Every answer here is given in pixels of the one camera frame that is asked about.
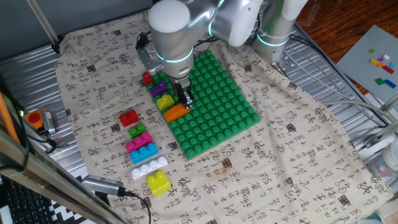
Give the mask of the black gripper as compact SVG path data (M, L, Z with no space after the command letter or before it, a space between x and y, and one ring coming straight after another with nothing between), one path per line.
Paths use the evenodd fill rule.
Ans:
M171 84L178 101L186 109L190 109L195 99L191 93L189 77L171 78Z

